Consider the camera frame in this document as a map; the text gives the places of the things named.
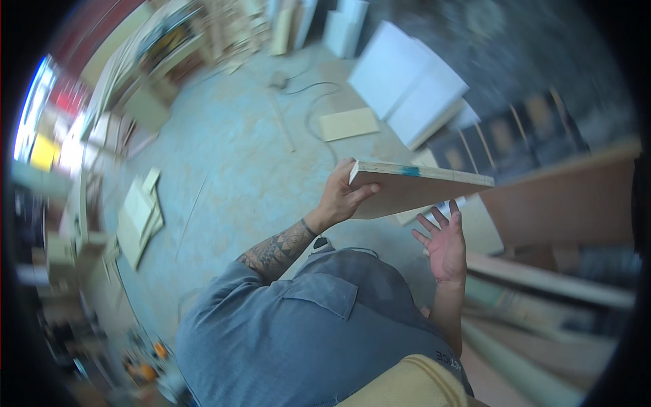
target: red wall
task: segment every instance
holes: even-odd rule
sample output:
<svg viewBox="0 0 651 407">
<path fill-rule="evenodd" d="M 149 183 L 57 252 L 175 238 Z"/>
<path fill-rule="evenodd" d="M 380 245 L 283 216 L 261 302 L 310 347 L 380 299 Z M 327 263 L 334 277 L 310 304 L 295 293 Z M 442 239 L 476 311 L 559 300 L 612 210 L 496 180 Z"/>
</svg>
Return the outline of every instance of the red wall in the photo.
<svg viewBox="0 0 651 407">
<path fill-rule="evenodd" d="M 145 0 L 85 0 L 73 9 L 49 49 L 55 62 L 78 78 L 102 42 Z"/>
</svg>

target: palm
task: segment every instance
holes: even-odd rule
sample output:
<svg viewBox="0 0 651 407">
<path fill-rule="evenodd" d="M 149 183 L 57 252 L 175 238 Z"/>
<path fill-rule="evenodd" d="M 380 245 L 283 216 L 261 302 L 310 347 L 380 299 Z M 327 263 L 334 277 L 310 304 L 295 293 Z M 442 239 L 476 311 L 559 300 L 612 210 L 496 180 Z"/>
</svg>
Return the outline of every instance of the palm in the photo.
<svg viewBox="0 0 651 407">
<path fill-rule="evenodd" d="M 450 201 L 452 213 L 450 221 L 434 207 L 432 214 L 441 228 L 437 228 L 423 215 L 418 220 L 432 235 L 425 235 L 413 229 L 412 235 L 427 249 L 430 254 L 432 274 L 436 281 L 463 281 L 465 278 L 465 241 L 461 229 L 461 213 L 454 201 Z"/>
</svg>

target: forearm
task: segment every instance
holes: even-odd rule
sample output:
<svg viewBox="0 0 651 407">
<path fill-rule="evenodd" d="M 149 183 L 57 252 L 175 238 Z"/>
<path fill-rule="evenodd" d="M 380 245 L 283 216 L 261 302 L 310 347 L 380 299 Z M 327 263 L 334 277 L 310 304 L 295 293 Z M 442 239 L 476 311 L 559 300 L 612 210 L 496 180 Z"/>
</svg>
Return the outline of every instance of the forearm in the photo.
<svg viewBox="0 0 651 407">
<path fill-rule="evenodd" d="M 237 261 L 262 276 L 266 285 L 280 276 L 300 257 L 307 246 L 330 225 L 313 210 L 283 232 L 274 234 L 242 253 Z"/>
<path fill-rule="evenodd" d="M 430 312 L 433 320 L 443 332 L 452 351 L 461 356 L 461 308 L 464 303 L 465 279 L 463 283 L 442 281 L 436 285 L 434 306 Z"/>
</svg>

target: bucket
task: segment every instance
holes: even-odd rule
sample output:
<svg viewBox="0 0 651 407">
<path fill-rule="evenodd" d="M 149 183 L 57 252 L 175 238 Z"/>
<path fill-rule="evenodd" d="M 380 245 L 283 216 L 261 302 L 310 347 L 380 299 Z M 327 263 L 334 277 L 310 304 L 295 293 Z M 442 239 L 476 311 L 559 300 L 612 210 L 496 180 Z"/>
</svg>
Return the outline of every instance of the bucket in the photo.
<svg viewBox="0 0 651 407">
<path fill-rule="evenodd" d="M 178 367 L 170 367 L 163 376 L 156 379 L 156 388 L 169 402 L 178 404 L 187 385 Z"/>
</svg>

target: tattoo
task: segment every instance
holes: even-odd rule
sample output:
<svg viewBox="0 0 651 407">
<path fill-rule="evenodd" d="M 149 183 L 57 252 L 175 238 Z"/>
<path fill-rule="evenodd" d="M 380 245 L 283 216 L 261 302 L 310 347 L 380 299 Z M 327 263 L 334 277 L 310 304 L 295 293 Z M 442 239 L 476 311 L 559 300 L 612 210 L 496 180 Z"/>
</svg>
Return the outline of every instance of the tattoo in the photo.
<svg viewBox="0 0 651 407">
<path fill-rule="evenodd" d="M 315 233 L 301 219 L 242 253 L 237 261 L 260 274 L 264 283 L 269 285 L 287 271 L 314 238 Z"/>
</svg>

